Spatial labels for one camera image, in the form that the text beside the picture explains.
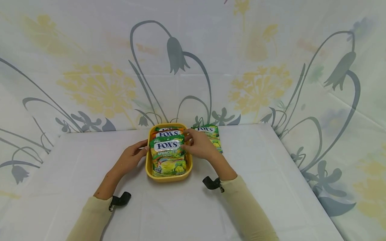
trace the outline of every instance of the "orange candy package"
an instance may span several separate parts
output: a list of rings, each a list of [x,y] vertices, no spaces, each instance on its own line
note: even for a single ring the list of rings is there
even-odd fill
[[[173,130],[164,130],[164,131],[157,131],[151,134],[151,139],[153,140],[156,137],[171,137],[171,136],[177,136],[182,135],[184,132],[183,128],[177,128]]]

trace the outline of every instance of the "left hand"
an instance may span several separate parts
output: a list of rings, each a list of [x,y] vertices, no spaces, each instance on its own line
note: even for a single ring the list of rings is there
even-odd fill
[[[147,140],[137,142],[136,144],[127,147],[111,171],[118,173],[121,176],[126,175],[138,165],[141,158],[146,156],[148,150],[149,146],[147,146]]]

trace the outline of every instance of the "fox's spring tea candy bag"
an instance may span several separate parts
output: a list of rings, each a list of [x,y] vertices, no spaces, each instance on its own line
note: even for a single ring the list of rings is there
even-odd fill
[[[184,135],[170,137],[156,137],[150,141],[153,157],[152,175],[155,177],[169,177],[182,175],[186,172]]]
[[[209,137],[210,141],[215,145],[217,150],[222,153],[220,135],[218,133],[218,127],[215,125],[205,125],[194,128],[196,131],[203,131]]]

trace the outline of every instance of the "black clip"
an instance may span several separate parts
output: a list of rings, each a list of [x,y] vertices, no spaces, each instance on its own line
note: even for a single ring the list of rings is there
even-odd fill
[[[113,210],[114,206],[125,206],[131,199],[131,194],[128,192],[124,192],[121,197],[113,196],[113,200],[111,201],[110,207],[108,208],[110,211]]]
[[[212,179],[209,176],[207,176],[206,178],[204,178],[204,180],[202,180],[202,182],[209,190],[215,190],[217,188],[220,188],[221,192],[224,192],[224,189],[221,187],[221,182],[219,177],[217,177],[214,181],[212,181]]]

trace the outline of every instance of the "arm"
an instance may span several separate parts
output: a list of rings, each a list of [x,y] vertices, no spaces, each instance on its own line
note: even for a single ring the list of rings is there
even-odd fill
[[[99,241],[112,212],[109,210],[112,196],[122,177],[133,170],[149,150],[147,140],[138,142],[124,150],[114,167],[106,174],[102,183],[87,200],[67,241]]]
[[[245,182],[202,132],[186,130],[189,134],[184,150],[199,158],[207,159],[216,171],[224,188],[223,197],[230,206],[241,232],[248,241],[279,240],[264,210],[253,197]]]

